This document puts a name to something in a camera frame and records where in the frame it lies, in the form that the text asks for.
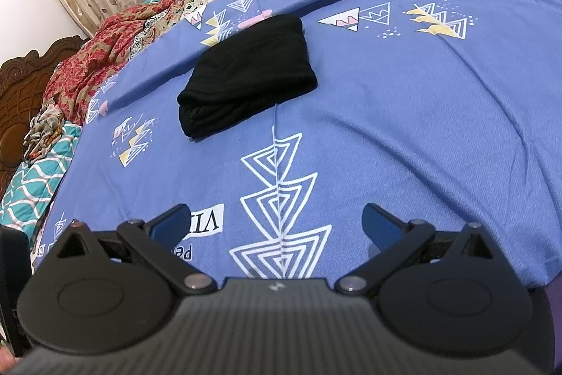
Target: teal wavy pattern fabric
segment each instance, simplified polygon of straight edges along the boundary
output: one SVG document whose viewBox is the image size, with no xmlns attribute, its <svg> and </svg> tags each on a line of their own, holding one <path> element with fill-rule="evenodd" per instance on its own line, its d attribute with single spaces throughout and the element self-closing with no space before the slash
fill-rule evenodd
<svg viewBox="0 0 562 375">
<path fill-rule="evenodd" d="M 30 167 L 20 164 L 0 205 L 0 224 L 20 229 L 27 234 L 33 246 L 49 203 L 58 184 L 70 165 L 82 127 L 66 122 L 63 136 L 49 151 L 47 157 Z"/>
</svg>

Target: bedsheet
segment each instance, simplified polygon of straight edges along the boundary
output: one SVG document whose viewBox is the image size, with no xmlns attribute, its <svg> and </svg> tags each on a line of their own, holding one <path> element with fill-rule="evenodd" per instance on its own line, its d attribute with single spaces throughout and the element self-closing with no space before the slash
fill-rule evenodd
<svg viewBox="0 0 562 375">
<path fill-rule="evenodd" d="M 264 11 L 303 21 L 313 92 L 199 142 L 176 96 L 199 55 Z M 216 278 L 326 277 L 378 252 L 376 202 L 440 230 L 482 222 L 527 286 L 562 268 L 562 0 L 215 0 L 96 95 L 43 236 L 184 202 L 175 253 Z"/>
</svg>

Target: metal screw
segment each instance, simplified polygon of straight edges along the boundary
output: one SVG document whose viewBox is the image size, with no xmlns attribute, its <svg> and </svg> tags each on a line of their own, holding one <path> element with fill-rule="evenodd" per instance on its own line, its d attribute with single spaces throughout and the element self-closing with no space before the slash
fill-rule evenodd
<svg viewBox="0 0 562 375">
<path fill-rule="evenodd" d="M 183 284 L 192 290 L 202 290 L 207 286 L 210 286 L 213 279 L 205 274 L 191 274 L 183 279 Z"/>
<path fill-rule="evenodd" d="M 339 287 L 346 291 L 361 291 L 367 286 L 367 281 L 364 278 L 355 275 L 348 275 L 339 281 Z"/>
</svg>

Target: ribbed black surface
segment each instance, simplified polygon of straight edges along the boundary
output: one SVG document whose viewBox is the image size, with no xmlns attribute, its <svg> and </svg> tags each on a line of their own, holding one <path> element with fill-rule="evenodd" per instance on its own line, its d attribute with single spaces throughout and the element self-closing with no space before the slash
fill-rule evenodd
<svg viewBox="0 0 562 375">
<path fill-rule="evenodd" d="M 477 360 L 426 354 L 391 334 L 362 298 L 324 280 L 230 280 L 190 297 L 157 334 L 106 356 L 35 350 L 8 375 L 538 375 L 515 352 Z"/>
</svg>

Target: wooden headboard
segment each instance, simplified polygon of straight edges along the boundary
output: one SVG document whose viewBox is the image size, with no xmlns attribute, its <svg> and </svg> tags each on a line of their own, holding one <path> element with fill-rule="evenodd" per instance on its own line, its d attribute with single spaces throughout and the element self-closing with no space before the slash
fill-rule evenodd
<svg viewBox="0 0 562 375">
<path fill-rule="evenodd" d="M 43 56 L 36 50 L 13 58 L 0 67 L 0 198 L 23 157 L 24 136 L 30 120 L 41 109 L 47 82 L 60 61 L 74 55 L 84 40 L 65 37 Z"/>
</svg>

